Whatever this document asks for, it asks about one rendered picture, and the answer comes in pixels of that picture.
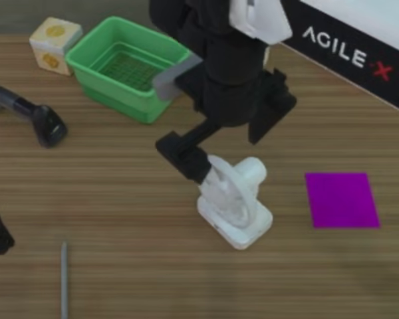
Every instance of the green plastic bin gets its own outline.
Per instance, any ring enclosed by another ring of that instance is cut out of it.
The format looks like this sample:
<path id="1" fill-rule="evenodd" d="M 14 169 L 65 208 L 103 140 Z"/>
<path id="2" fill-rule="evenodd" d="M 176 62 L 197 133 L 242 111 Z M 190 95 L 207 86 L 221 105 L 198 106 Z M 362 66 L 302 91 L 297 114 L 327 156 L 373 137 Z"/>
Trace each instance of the green plastic bin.
<path id="1" fill-rule="evenodd" d="M 120 17 L 101 22 L 66 54 L 84 93 L 145 124 L 170 105 L 152 87 L 163 70 L 190 51 L 175 40 Z"/>

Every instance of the white base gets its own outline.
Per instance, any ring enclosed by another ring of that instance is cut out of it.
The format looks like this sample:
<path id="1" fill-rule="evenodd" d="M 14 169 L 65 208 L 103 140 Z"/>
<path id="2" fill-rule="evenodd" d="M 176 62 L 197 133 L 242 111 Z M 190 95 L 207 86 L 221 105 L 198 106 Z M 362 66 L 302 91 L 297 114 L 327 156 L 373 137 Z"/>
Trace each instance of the white base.
<path id="1" fill-rule="evenodd" d="M 197 207 L 202 217 L 208 221 L 208 223 L 217 230 L 220 235 L 226 239 L 226 241 L 228 241 L 235 249 L 239 250 L 251 246 L 271 228 L 273 222 L 272 213 L 260 202 L 257 202 L 257 215 L 254 222 L 244 229 L 234 227 L 222 219 L 202 196 L 198 199 Z"/>

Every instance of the purple cloth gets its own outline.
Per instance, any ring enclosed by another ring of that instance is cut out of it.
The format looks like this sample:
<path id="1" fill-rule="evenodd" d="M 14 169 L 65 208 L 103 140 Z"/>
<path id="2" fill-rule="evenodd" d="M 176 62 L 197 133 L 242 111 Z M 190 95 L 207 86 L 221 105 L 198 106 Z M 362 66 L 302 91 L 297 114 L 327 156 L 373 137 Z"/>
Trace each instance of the purple cloth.
<path id="1" fill-rule="evenodd" d="M 379 228 L 366 173 L 306 173 L 315 228 Z"/>

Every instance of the wood grain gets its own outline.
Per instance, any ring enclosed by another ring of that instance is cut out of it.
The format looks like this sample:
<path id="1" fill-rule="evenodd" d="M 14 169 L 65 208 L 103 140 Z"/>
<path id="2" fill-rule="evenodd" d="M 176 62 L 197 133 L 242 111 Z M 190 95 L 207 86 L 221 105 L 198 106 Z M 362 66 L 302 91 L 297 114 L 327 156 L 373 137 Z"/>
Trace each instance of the wood grain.
<path id="1" fill-rule="evenodd" d="M 39 147 L 0 115 L 0 212 L 17 246 L 0 257 L 0 319 L 57 319 L 70 245 L 70 317 L 399 319 L 399 112 L 283 47 L 275 64 L 299 105 L 258 146 L 246 129 L 203 146 L 231 163 L 259 156 L 273 228 L 237 252 L 200 217 L 198 189 L 154 142 L 201 117 L 180 98 L 144 126 L 37 68 L 28 36 L 0 37 L 0 85 L 52 106 L 70 134 Z M 307 171 L 366 171 L 377 231 L 317 231 Z"/>

